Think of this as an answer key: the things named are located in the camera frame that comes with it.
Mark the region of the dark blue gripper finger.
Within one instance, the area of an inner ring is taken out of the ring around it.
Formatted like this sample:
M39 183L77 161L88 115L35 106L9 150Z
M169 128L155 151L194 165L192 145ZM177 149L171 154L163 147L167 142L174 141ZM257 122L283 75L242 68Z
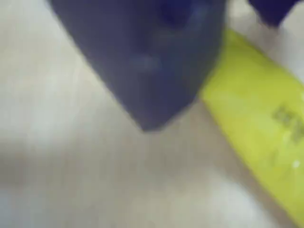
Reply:
M249 0L261 20L271 27L279 27L300 0Z
M145 131L196 98L219 57L224 0L52 0L63 27Z

